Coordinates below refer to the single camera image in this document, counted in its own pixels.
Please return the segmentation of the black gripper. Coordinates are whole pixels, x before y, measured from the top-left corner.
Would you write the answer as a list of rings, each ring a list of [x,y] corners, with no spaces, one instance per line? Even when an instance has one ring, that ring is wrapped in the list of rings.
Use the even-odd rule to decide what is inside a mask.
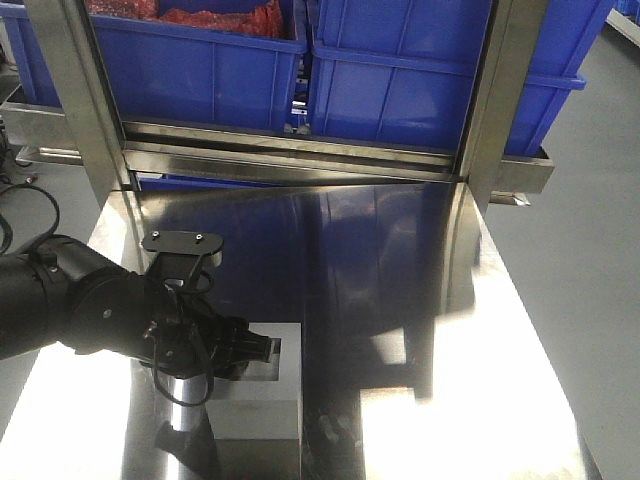
[[[251,362],[271,361],[274,340],[217,313],[203,291],[133,279],[130,293],[130,356],[148,367],[176,378],[232,378]]]

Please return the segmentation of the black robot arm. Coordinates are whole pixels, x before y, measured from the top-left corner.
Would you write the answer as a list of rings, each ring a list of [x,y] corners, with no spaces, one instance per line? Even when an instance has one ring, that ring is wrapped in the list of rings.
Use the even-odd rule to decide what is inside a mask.
[[[267,363],[271,338],[207,301],[209,267],[224,241],[213,233],[155,231],[154,259],[130,271],[88,245],[54,235],[1,258],[1,357],[61,343],[79,355],[110,351],[179,379],[230,379]]]

